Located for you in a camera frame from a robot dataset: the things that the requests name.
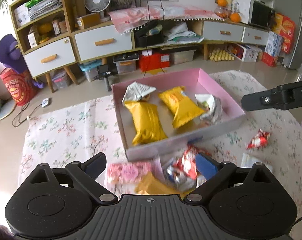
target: pink box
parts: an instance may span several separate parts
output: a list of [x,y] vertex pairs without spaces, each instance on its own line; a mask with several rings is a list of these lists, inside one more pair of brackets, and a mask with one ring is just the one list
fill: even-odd
[[[156,87],[157,91],[151,94],[149,102],[158,106],[159,119],[168,139],[135,147],[132,145],[136,130],[132,115],[123,106],[122,99],[128,85],[134,81]],[[223,121],[209,127],[203,127],[198,117],[178,129],[173,129],[173,115],[158,98],[158,93],[176,86],[185,86],[186,94],[194,102],[196,102],[195,94],[213,94],[220,98],[224,112]],[[184,147],[189,141],[208,140],[220,136],[237,129],[245,117],[245,111],[238,103],[200,68],[113,84],[112,95],[123,147],[130,162],[171,153]]]

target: yellow snack bag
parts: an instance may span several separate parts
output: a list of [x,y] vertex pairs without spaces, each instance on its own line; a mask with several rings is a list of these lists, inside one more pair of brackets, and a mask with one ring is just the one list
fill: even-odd
[[172,122],[174,129],[205,113],[183,90],[184,87],[175,87],[158,95],[174,114]]
[[129,109],[137,135],[132,144],[150,143],[166,139],[160,120],[157,106],[140,101],[125,101],[124,105]]

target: orange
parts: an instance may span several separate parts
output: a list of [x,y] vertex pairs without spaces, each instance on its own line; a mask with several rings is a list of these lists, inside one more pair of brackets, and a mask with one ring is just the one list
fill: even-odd
[[230,20],[235,23],[239,23],[241,21],[241,16],[238,13],[233,13],[230,16]]
[[228,5],[227,0],[215,0],[215,3],[217,3],[217,5],[221,7],[227,7]]

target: red candy wrapper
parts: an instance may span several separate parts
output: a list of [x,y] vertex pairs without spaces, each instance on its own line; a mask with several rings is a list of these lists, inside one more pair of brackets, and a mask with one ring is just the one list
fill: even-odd
[[182,158],[178,159],[173,166],[179,168],[181,171],[184,171],[185,174],[191,179],[196,179],[197,172],[195,165],[195,155],[198,152],[204,152],[206,155],[212,157],[212,155],[206,150],[198,149],[193,145],[188,145],[188,149],[183,153]]
[[271,133],[263,131],[260,129],[258,133],[253,137],[253,139],[250,141],[250,143],[247,145],[246,149],[254,149],[254,148],[260,148],[265,147],[268,144],[268,139],[270,137]]

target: white fan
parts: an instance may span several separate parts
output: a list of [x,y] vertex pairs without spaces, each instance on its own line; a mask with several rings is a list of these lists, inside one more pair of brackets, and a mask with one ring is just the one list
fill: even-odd
[[109,17],[104,17],[104,12],[111,0],[84,0],[85,7],[91,12],[100,12],[101,21],[109,20]]

